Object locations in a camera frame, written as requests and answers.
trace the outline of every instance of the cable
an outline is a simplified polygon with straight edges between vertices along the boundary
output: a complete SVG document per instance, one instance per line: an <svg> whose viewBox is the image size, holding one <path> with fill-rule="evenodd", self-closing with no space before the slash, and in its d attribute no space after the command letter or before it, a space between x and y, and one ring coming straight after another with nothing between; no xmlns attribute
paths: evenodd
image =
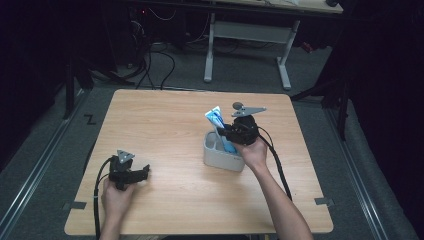
<svg viewBox="0 0 424 240"><path fill-rule="evenodd" d="M162 21L169 21L169 20L171 20L171 19L173 19L174 17L175 17L175 13L177 12L177 10L174 10L174 13L172 14L172 16L171 17L169 17L169 18L162 18L162 17L159 17L151 8L149 8L149 10L157 17L157 18L159 18L160 20L162 20Z"/></svg>
<svg viewBox="0 0 424 240"><path fill-rule="evenodd" d="M281 182L283 183L284 189L286 190L287 197L293 201L290 188L289 188L289 185L287 184L286 177L284 176L283 168L281 167L280 158L278 157L277 152L275 151L274 147L271 144L269 144L269 142L262 135L259 135L259 137L265 142L266 145L268 145L269 150L274 156L275 162L277 163L278 173L280 174L280 179L281 179Z"/></svg>
<svg viewBox="0 0 424 240"><path fill-rule="evenodd" d="M206 28L208 27L209 18L210 18L210 13L208 13L208 17L206 18L205 26L203 27L203 31L202 31L202 33L200 34L200 36L199 36L198 38L196 38L195 40L193 40L193 41L186 42L186 44L187 44L187 43L195 43L195 42L202 41L202 40L206 39L206 37L204 37L204 38L202 38L202 37L203 37L203 35L205 34Z"/></svg>
<svg viewBox="0 0 424 240"><path fill-rule="evenodd" d="M263 129L259 126L258 126L258 128L261 129L262 131L264 131L266 133L266 135L268 135L269 141L271 141L271 146L274 147L274 143L272 142L271 135L269 135L269 133L265 129Z"/></svg>
<svg viewBox="0 0 424 240"><path fill-rule="evenodd" d="M166 77L162 80L162 83L160 84L160 90L163 90L163 85L165 84L166 79L168 79L168 77L171 75L171 73L175 69L175 60L174 60L173 57L171 57L170 55L168 55L166 53L163 53L163 52L152 52L152 53L157 53L157 54L165 55L165 56L169 57L172 60L172 69L171 69L171 71L169 71L168 75L166 75Z"/></svg>
<svg viewBox="0 0 424 240"><path fill-rule="evenodd" d="M138 81L138 84L137 84L137 86L135 87L135 89L138 89L139 87L140 87L140 85L141 85L141 83L143 82L143 80L144 80L144 78L147 76L147 75L149 75L149 71L150 71L150 66L152 65L152 54L151 54L151 48L152 48L152 45L150 45L150 47L149 47L149 49L148 49L148 53L149 53L149 66L147 67L147 69L146 69L146 73L143 75L143 77L141 77L141 79L140 79L140 81Z"/></svg>
<svg viewBox="0 0 424 240"><path fill-rule="evenodd" d="M103 165L100 167L99 174L97 175L96 184L94 187L94 194L93 194L93 212L94 212L94 224L96 227L96 239L100 239L100 220L99 220L99 184L102 178L100 178L100 175L102 175L103 168L111 161L111 158L106 160Z"/></svg>

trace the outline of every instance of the toothpaste tube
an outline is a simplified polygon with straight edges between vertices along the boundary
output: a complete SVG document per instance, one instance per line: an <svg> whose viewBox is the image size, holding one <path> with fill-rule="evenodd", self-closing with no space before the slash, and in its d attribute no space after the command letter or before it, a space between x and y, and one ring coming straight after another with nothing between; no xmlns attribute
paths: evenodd
<svg viewBox="0 0 424 240"><path fill-rule="evenodd" d="M221 109L219 108L219 106L216 106L209 112L205 113L205 117L212 123L215 129L216 136L220 137L225 151L229 153L237 153L237 150L234 148L233 144L228 141L226 137L220 136L218 134L217 128L224 128L224 120L222 119Z"/></svg>

